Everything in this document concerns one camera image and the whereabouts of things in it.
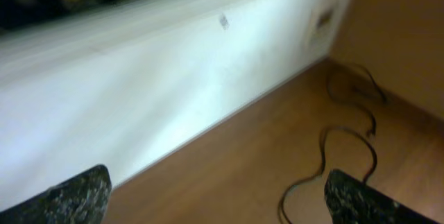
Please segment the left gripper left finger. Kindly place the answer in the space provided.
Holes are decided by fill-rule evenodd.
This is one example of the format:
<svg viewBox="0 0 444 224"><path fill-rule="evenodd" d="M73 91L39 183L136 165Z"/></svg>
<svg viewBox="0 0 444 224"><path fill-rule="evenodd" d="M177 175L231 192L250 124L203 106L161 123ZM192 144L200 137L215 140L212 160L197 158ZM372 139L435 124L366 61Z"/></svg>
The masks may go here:
<svg viewBox="0 0 444 224"><path fill-rule="evenodd" d="M97 164L46 191L1 212L3 224L97 224L108 208L112 182Z"/></svg>

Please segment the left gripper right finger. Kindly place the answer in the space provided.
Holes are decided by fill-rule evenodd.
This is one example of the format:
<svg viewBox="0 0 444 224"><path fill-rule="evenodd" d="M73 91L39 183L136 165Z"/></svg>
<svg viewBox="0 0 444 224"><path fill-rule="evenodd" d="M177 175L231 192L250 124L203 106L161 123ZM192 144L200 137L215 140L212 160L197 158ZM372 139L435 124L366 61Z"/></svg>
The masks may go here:
<svg viewBox="0 0 444 224"><path fill-rule="evenodd" d="M324 192L333 224L438 224L338 169Z"/></svg>

